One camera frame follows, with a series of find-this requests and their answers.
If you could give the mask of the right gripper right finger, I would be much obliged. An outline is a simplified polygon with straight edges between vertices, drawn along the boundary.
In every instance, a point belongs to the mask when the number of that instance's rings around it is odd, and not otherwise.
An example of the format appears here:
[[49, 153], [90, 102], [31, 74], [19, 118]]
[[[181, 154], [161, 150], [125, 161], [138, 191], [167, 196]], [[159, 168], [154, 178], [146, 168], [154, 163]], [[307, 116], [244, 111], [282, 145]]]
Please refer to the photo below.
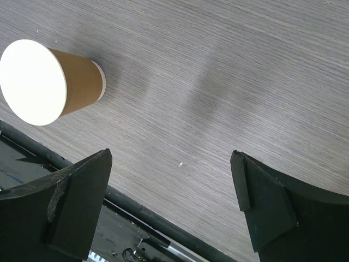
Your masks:
[[260, 261], [348, 261], [348, 196], [236, 150], [230, 164], [239, 209]]

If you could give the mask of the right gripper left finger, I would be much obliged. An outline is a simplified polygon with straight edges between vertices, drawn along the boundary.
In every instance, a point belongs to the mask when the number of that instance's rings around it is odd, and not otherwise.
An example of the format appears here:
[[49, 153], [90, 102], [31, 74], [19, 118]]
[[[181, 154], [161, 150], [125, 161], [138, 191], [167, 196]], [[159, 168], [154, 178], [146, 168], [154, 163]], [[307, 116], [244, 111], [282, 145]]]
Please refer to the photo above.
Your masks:
[[111, 167], [105, 149], [1, 191], [1, 261], [86, 260]]

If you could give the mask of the brown paper coffee cup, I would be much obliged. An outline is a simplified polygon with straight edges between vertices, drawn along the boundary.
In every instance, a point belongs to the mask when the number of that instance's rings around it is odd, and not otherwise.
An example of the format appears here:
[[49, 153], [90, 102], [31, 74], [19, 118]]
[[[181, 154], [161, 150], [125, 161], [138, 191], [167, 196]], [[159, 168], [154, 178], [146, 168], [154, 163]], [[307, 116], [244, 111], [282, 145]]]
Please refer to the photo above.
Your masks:
[[1, 55], [1, 91], [17, 117], [45, 126], [100, 100], [106, 77], [88, 58], [21, 39]]

